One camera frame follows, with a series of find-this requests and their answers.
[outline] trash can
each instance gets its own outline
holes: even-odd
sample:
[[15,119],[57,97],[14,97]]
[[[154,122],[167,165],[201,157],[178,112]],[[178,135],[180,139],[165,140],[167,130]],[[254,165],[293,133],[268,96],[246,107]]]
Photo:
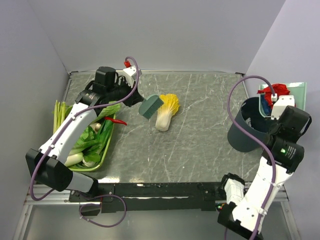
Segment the trash can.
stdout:
[[[259,107],[259,97],[248,98],[242,103],[235,121],[250,134],[263,141],[274,121],[261,116]],[[228,131],[227,139],[235,150],[243,153],[251,152],[260,147],[258,143],[245,135],[233,123]]]

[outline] purple cable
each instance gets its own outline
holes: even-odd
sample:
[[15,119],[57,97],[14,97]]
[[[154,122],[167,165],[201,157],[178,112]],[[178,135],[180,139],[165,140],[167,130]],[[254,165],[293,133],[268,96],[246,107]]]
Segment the purple cable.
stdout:
[[[138,64],[136,62],[136,60],[132,57],[132,56],[127,56],[125,58],[125,61],[127,61],[128,59],[131,59],[133,62],[134,62],[134,65],[135,65],[135,68],[136,70],[138,71]],[[125,96],[124,98],[122,98],[121,100],[119,101],[116,101],[116,102],[112,102],[112,103],[107,103],[107,104],[102,104],[102,105],[97,105],[97,106],[91,106],[91,107],[88,107],[84,110],[81,110],[79,112],[77,112],[74,117],[78,117],[79,115],[87,112],[87,111],[90,111],[92,109],[99,109],[99,108],[106,108],[106,107],[109,107],[109,106],[112,106],[112,105],[115,105],[115,104],[119,104],[119,103],[122,103],[124,102],[125,100],[127,100],[132,94],[134,94],[135,90],[137,89],[138,87],[138,83],[139,83],[139,74],[136,75],[136,81],[135,81],[135,85],[133,87],[133,89],[131,90],[131,92]],[[70,118],[66,123],[65,125],[62,127],[61,131],[56,135],[56,137],[54,138],[54,140],[52,141],[52,146],[54,146],[57,141],[59,140],[59,138],[62,136],[62,134],[65,132],[65,130],[67,129],[67,127],[70,125],[70,123],[73,121],[72,118]],[[45,151],[45,153],[42,155],[42,157],[40,158],[38,164],[35,166],[34,168],[34,171],[33,171],[33,174],[32,174],[32,177],[31,177],[31,181],[30,181],[30,196],[31,198],[34,200],[34,201],[40,201],[42,199],[44,199],[46,196],[48,196],[54,189],[51,189],[50,191],[48,191],[46,194],[44,194],[42,197],[39,197],[37,198],[35,196],[35,193],[34,193],[34,182],[35,182],[35,179],[36,179],[36,175],[37,175],[37,172],[42,164],[42,162],[45,160],[46,156],[48,156],[48,154],[50,153],[50,151],[52,150],[52,147],[49,146],[48,149]]]
[[[243,81],[247,80],[247,79],[260,79],[260,80],[263,80],[266,84],[268,84],[269,88],[271,89],[271,92],[272,92],[272,95],[274,96],[276,93],[275,93],[275,90],[273,89],[271,83],[265,79],[264,77],[262,76],[257,76],[257,75],[251,75],[251,76],[245,76],[243,78],[241,78],[239,81],[237,81],[235,83],[235,85],[231,88],[230,92],[229,92],[229,95],[228,95],[228,98],[227,98],[227,105],[226,105],[226,110],[228,112],[228,115],[229,115],[229,118],[231,119],[231,121],[233,122],[233,124],[241,131],[243,132],[245,135],[247,135],[249,138],[251,138],[252,140],[254,140],[255,142],[257,142],[265,151],[266,153],[268,154],[269,158],[270,158],[270,161],[271,161],[271,165],[272,165],[272,178],[271,178],[271,182],[274,183],[275,180],[276,180],[276,162],[275,162],[275,158],[274,156],[272,155],[271,151],[268,149],[268,147],[262,142],[260,141],[258,138],[256,138],[255,136],[253,136],[252,134],[250,134],[249,132],[247,132],[245,129],[243,129],[236,121],[235,119],[233,118],[232,114],[231,114],[231,110],[230,110],[230,99],[231,99],[231,95],[233,93],[233,91],[235,90],[236,86],[238,86],[240,83],[242,83]],[[261,205],[261,208],[264,209],[269,198],[270,198],[270,195],[272,193],[272,190],[273,190],[274,186],[272,184],[270,184],[270,187],[269,187],[269,190],[265,196],[265,199],[263,200],[262,202],[262,205]],[[258,233],[258,228],[259,228],[259,224],[260,224],[260,221],[261,221],[261,217],[262,215],[259,214],[258,215],[258,218],[257,218],[257,221],[256,221],[256,224],[255,224],[255,227],[254,227],[254,230],[249,238],[249,240],[254,240],[257,233]],[[224,240],[227,240],[227,234],[225,233],[224,234]]]
[[114,198],[119,199],[119,200],[123,203],[123,206],[124,206],[123,215],[122,215],[121,219],[120,219],[118,222],[116,222],[115,224],[112,224],[112,225],[103,225],[103,224],[97,223],[97,222],[95,222],[95,221],[92,221],[92,220],[86,218],[85,216],[83,216],[83,215],[81,214],[81,210],[82,210],[82,208],[84,208],[85,206],[97,206],[97,204],[88,203],[88,204],[82,205],[82,206],[79,208],[79,215],[80,215],[80,218],[86,220],[87,222],[92,223],[92,224],[97,225],[97,226],[102,227],[102,228],[112,228],[112,227],[115,227],[115,226],[119,225],[119,224],[125,219],[126,214],[127,214],[127,206],[126,206],[125,201],[124,201],[121,197],[119,197],[119,196],[117,196],[117,195],[113,195],[113,194],[105,194],[105,195],[95,196],[95,197],[93,197],[93,198],[87,198],[87,197],[85,197],[81,192],[79,192],[79,194],[80,194],[81,196],[83,196],[83,197],[84,197],[86,200],[88,200],[88,201],[89,201],[89,200],[93,200],[93,199],[103,198],[103,197],[114,197]]

